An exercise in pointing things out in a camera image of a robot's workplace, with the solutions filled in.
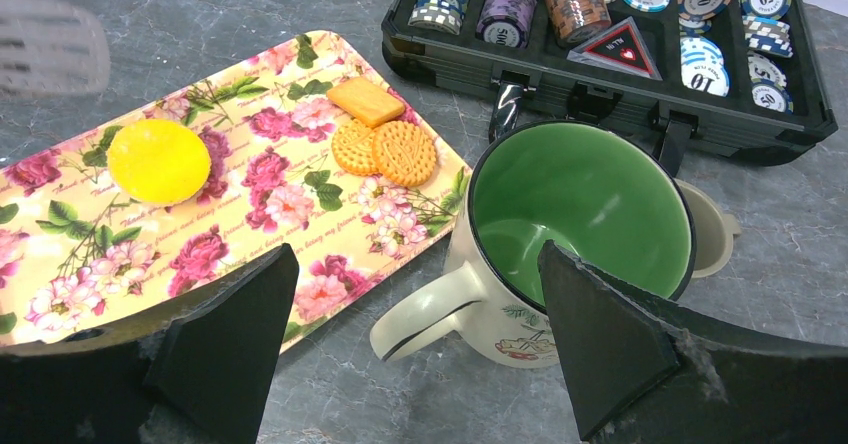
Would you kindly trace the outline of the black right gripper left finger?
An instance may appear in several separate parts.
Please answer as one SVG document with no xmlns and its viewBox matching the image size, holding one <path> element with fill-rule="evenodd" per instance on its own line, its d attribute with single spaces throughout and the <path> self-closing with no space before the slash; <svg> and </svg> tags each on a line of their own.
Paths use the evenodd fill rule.
<svg viewBox="0 0 848 444">
<path fill-rule="evenodd" d="M 167 411 L 217 443 L 260 428 L 299 275 L 291 246 L 58 342 L 1 351 L 5 443 L 138 443 Z"/>
</svg>

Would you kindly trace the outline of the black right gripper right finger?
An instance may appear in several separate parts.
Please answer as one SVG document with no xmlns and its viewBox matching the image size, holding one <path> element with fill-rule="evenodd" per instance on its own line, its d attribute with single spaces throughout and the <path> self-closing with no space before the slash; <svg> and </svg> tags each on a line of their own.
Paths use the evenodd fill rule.
<svg viewBox="0 0 848 444">
<path fill-rule="evenodd" d="M 843 443 L 847 351 L 701 314 L 553 241 L 538 269 L 585 443 Z"/>
</svg>

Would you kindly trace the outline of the silver serving tongs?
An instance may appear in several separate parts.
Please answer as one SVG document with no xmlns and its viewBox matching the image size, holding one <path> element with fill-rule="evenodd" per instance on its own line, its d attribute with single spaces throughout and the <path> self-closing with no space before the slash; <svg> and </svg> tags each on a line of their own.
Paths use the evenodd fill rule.
<svg viewBox="0 0 848 444">
<path fill-rule="evenodd" d="M 99 93 L 110 67 L 94 14 L 60 0 L 1 0 L 3 98 Z"/>
</svg>

